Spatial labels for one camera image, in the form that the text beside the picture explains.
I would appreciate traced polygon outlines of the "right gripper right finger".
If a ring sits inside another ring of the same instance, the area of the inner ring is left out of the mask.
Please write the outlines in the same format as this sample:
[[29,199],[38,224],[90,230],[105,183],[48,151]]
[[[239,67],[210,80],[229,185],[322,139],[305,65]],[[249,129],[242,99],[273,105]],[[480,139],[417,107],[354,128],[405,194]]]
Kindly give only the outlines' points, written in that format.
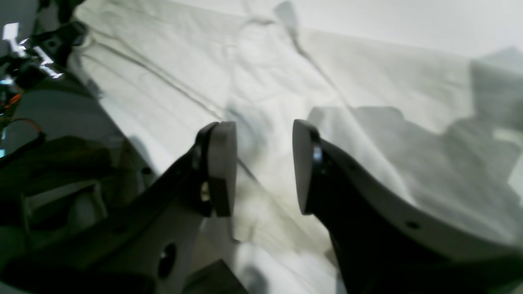
[[348,294],[509,294],[522,250],[443,222],[398,197],[352,156],[293,122],[299,209],[329,232]]

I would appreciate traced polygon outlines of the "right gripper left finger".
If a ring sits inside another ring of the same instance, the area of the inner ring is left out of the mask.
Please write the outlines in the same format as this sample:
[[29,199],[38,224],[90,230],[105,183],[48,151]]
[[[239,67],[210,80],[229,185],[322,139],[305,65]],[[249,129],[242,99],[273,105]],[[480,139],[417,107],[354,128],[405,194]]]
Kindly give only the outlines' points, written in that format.
[[1,281],[32,294],[180,294],[203,220],[233,215],[236,180],[237,125],[211,123],[129,206],[11,260]]

